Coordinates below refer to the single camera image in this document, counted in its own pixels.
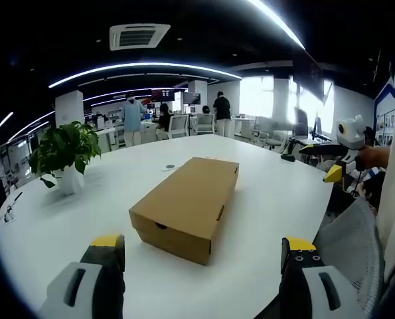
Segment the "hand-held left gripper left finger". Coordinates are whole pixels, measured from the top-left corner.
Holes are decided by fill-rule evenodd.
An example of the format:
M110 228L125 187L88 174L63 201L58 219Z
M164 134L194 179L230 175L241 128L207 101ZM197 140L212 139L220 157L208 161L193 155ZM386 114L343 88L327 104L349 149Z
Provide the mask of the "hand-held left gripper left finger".
M78 262L68 264L47 286L40 318L122 318L125 237L94 239Z

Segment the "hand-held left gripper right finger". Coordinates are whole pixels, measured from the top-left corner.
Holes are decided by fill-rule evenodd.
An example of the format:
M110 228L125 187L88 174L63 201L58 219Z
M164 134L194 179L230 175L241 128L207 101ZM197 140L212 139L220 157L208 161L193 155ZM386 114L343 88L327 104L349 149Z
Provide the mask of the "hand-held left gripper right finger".
M351 283L309 241L282 239L280 273L280 318L366 318Z

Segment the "person's right hand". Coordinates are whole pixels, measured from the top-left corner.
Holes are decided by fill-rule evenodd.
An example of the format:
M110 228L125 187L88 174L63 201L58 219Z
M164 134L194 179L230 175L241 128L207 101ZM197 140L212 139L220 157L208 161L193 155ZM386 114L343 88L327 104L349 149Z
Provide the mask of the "person's right hand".
M390 148L367 146L359 151L358 156L365 169L371 169L373 167L387 168Z

